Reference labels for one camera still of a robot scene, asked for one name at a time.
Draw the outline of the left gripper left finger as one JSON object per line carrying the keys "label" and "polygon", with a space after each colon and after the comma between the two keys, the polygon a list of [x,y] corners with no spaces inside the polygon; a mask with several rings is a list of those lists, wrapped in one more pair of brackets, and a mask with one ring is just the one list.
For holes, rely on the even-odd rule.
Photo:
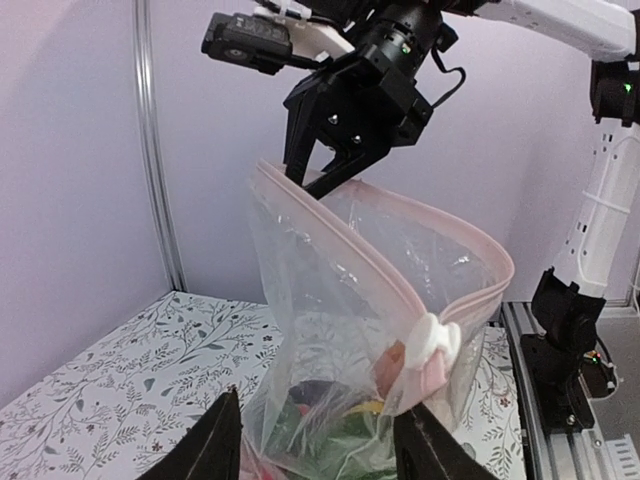
{"label": "left gripper left finger", "polygon": [[236,389],[221,394],[142,480],[238,480],[241,413]]}

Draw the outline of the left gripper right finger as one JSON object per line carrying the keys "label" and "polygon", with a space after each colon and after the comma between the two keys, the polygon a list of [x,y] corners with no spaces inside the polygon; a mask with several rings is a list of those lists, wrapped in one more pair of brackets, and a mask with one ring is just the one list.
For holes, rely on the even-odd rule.
{"label": "left gripper right finger", "polygon": [[393,435],[399,479],[493,479],[423,403],[394,418]]}

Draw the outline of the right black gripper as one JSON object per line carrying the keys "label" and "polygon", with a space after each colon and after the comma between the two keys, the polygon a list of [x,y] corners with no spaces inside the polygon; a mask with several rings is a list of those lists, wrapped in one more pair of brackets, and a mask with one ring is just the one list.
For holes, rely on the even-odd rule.
{"label": "right black gripper", "polygon": [[283,163],[301,185],[316,142],[336,152],[304,187],[316,200],[383,159],[415,144],[434,110],[416,87],[427,58],[437,60],[458,39],[438,5],[389,2],[349,35],[355,50],[300,81],[285,100]]}

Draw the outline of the green toy cucumber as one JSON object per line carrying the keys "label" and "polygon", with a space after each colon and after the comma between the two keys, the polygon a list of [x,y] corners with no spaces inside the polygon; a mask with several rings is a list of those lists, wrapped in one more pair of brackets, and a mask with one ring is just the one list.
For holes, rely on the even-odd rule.
{"label": "green toy cucumber", "polygon": [[387,456],[391,448],[393,419],[369,412],[340,418],[321,441],[323,455],[346,455],[356,450]]}

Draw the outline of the dark purple toy fruit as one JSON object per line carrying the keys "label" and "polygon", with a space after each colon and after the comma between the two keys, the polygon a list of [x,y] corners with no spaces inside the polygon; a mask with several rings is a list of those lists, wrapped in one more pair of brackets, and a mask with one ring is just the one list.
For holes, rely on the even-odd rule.
{"label": "dark purple toy fruit", "polygon": [[298,405],[332,404],[344,395],[346,386],[328,380],[305,380],[289,389],[289,397]]}

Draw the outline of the clear zip top bag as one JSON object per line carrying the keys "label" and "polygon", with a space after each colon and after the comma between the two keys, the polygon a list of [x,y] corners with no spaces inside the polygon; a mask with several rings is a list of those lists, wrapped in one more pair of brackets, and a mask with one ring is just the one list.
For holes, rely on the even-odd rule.
{"label": "clear zip top bag", "polygon": [[[263,291],[283,340],[244,408],[242,452],[289,479],[395,478],[393,431],[387,456],[323,455],[320,443],[368,400],[393,422],[423,403],[454,429],[447,417],[466,403],[472,349],[513,278],[511,257],[468,222],[360,180],[316,200],[260,161],[250,193]],[[396,341],[404,366],[382,398],[374,365]],[[295,404],[289,389],[305,380],[346,390],[336,403]]]}

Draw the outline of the yellow toy pepper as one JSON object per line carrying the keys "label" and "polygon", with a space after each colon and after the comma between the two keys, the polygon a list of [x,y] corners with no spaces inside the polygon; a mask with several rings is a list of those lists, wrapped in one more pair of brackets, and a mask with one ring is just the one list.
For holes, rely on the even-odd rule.
{"label": "yellow toy pepper", "polygon": [[381,414],[384,411],[384,403],[379,400],[368,400],[358,405],[353,406],[345,412],[346,415],[352,415],[357,413],[372,413]]}

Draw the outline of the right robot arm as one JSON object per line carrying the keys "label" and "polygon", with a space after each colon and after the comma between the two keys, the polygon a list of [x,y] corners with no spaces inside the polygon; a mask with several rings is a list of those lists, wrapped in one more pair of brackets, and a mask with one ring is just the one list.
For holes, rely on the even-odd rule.
{"label": "right robot arm", "polygon": [[491,235],[515,264],[506,299],[527,301],[564,243],[593,168],[590,62],[503,22],[447,22],[459,39],[443,60],[464,74],[426,62],[417,82],[429,100],[452,97],[415,146],[393,150],[362,179]]}

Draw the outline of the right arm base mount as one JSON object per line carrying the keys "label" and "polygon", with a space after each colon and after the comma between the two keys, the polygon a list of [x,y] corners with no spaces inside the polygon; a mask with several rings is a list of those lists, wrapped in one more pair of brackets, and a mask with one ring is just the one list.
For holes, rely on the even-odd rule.
{"label": "right arm base mount", "polygon": [[593,351],[597,321],[606,301],[563,283],[553,267],[545,270],[530,304],[538,330],[520,337],[543,431],[580,432],[595,425],[580,384],[584,355]]}

